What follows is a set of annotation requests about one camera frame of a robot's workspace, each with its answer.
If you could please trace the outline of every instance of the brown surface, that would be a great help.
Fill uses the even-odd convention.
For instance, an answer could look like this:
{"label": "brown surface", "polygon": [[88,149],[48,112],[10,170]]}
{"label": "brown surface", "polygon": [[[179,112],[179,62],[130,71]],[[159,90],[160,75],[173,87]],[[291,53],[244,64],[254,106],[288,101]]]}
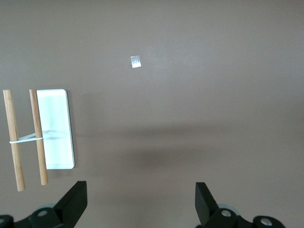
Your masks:
{"label": "brown surface", "polygon": [[[16,191],[0,99],[0,213],[21,219],[87,180],[77,227],[193,228],[196,181],[248,220],[303,226],[304,1],[2,1],[0,89],[21,136],[28,89],[68,91],[76,167]],[[139,55],[142,67],[131,67]]]}

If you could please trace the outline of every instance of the small white label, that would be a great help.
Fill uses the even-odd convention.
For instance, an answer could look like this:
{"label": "small white label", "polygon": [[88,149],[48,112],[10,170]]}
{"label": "small white label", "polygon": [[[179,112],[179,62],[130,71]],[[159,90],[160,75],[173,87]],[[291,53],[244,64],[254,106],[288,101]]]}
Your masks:
{"label": "small white label", "polygon": [[142,66],[139,56],[132,56],[131,57],[131,63],[132,63],[132,68],[137,68],[137,67]]}

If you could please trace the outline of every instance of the screw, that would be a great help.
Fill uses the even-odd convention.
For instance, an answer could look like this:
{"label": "screw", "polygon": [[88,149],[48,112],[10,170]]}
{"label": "screw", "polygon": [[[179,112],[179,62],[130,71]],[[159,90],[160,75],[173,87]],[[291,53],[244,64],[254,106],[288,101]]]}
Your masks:
{"label": "screw", "polygon": [[262,218],[261,223],[264,224],[265,226],[272,226],[272,222],[267,218]]}
{"label": "screw", "polygon": [[230,217],[231,213],[228,210],[222,210],[222,215],[225,216],[225,217]]}
{"label": "screw", "polygon": [[42,211],[40,211],[38,214],[37,214],[37,216],[38,217],[41,217],[41,216],[44,216],[44,215],[46,215],[47,214],[47,210],[42,210]]}

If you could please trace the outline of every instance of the wooden stick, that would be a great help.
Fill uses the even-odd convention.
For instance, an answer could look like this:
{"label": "wooden stick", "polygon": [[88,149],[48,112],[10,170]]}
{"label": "wooden stick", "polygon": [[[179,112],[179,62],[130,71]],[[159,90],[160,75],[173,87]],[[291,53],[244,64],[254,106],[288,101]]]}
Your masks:
{"label": "wooden stick", "polygon": [[[36,134],[37,138],[41,138],[42,137],[42,128],[41,128],[41,121],[40,121],[37,90],[30,89],[29,95],[30,95],[30,101],[32,104],[35,134]],[[44,154],[43,139],[37,140],[36,143],[37,143],[41,185],[46,185],[46,184],[48,184],[48,175],[47,175],[48,173],[47,173],[46,157]]]}
{"label": "wooden stick", "polygon": [[[19,138],[18,138],[18,131],[17,131],[15,107],[14,107],[14,101],[13,101],[11,91],[3,90],[3,95],[4,95],[4,102],[5,102],[6,116],[8,119],[8,126],[9,126],[9,136],[10,136],[9,138],[10,138],[11,142],[18,141]],[[25,182],[24,182],[24,176],[23,176],[19,144],[18,143],[11,144],[11,151],[12,151],[13,161],[14,161],[17,189],[18,189],[18,191],[23,191],[25,189]]]}

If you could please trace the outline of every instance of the white rectangular plate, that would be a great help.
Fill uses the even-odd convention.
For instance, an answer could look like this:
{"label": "white rectangular plate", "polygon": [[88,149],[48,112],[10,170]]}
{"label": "white rectangular plate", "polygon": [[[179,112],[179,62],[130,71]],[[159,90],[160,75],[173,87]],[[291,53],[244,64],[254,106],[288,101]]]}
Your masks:
{"label": "white rectangular plate", "polygon": [[37,96],[47,169],[72,169],[75,161],[67,92],[37,90]]}

